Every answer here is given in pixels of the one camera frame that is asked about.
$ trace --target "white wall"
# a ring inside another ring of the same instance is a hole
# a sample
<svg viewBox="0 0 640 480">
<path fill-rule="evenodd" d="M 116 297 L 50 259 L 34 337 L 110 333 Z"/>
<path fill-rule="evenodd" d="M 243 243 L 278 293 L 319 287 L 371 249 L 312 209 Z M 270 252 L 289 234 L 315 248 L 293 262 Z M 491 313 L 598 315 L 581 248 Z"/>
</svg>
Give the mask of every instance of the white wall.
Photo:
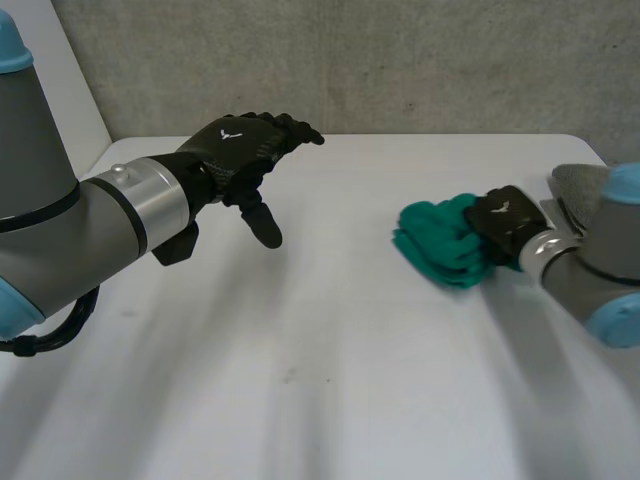
<svg viewBox="0 0 640 480">
<path fill-rule="evenodd" d="M 78 62 L 49 0 L 0 0 L 33 53 L 53 118 L 80 176 L 111 144 Z"/>
</svg>

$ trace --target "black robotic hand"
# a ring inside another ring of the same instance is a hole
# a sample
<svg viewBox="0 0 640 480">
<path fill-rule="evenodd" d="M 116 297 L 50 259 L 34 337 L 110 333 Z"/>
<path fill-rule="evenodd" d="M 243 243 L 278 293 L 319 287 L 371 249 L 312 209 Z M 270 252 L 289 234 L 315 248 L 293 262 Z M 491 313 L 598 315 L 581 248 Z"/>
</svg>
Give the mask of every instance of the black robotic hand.
<svg viewBox="0 0 640 480">
<path fill-rule="evenodd" d="M 237 205 L 256 238 L 268 248 L 278 248 L 282 233 L 258 187 L 284 155 L 303 143 L 322 145 L 324 138 L 308 123 L 284 113 L 245 113 L 215 120 L 178 152 L 197 155 L 214 180 L 214 201 Z"/>
<path fill-rule="evenodd" d="M 520 251 L 537 234 L 549 230 L 544 214 L 520 189 L 491 190 L 465 211 L 467 222 L 487 242 L 496 265 L 518 264 Z"/>
</svg>

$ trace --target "white tabletop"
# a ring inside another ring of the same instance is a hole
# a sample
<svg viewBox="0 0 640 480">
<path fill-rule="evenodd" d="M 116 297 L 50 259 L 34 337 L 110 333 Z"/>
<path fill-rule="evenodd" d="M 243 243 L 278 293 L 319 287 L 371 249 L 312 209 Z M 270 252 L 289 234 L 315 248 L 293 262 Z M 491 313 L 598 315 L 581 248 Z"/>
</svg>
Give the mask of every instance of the white tabletop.
<svg viewBox="0 0 640 480">
<path fill-rule="evenodd" d="M 182 141 L 117 142 L 93 173 Z M 640 354 L 600 348 L 523 275 L 452 293 L 391 243 L 412 202 L 509 183 L 540 200 L 561 163 L 601 162 L 562 135 L 300 148 L 261 189 L 282 248 L 208 207 L 191 260 L 141 259 L 73 345 L 0 359 L 0 478 L 638 478 Z"/>
</svg>

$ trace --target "crumpled green fabric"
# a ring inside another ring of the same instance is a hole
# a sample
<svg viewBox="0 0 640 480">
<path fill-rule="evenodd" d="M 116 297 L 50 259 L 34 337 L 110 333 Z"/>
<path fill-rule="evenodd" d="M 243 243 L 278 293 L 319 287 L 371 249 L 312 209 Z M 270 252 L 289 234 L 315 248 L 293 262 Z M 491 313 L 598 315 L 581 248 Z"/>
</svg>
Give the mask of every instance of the crumpled green fabric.
<svg viewBox="0 0 640 480">
<path fill-rule="evenodd" d="M 464 210 L 476 197 L 470 193 L 434 205 L 418 202 L 400 213 L 393 243 L 423 275 L 442 285 L 470 288 L 494 268 L 480 236 L 467 224 Z"/>
</svg>

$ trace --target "gray concrete wall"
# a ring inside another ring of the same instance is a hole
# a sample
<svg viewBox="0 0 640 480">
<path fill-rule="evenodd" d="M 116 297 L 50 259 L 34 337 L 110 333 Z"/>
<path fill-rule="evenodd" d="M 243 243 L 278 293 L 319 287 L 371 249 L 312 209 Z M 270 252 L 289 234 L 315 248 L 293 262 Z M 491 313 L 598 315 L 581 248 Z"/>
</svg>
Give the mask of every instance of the gray concrete wall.
<svg viewBox="0 0 640 480">
<path fill-rule="evenodd" d="M 637 0 L 54 0 L 114 137 L 569 133 L 640 160 Z"/>
</svg>

